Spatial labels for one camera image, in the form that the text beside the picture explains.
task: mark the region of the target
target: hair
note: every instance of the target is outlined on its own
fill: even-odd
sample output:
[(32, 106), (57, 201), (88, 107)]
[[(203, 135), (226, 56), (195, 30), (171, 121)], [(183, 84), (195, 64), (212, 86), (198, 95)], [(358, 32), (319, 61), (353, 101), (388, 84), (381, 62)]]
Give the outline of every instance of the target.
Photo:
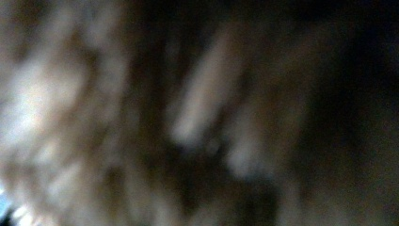
[(3, 0), (0, 178), (42, 225), (395, 225), (398, 11)]

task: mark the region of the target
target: brown hair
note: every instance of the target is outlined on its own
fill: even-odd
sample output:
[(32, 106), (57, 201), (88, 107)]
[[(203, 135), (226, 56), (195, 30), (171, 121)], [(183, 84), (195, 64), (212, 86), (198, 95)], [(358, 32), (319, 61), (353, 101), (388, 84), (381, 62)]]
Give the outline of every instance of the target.
[(1, 178), (43, 224), (392, 225), (386, 2), (3, 0)]

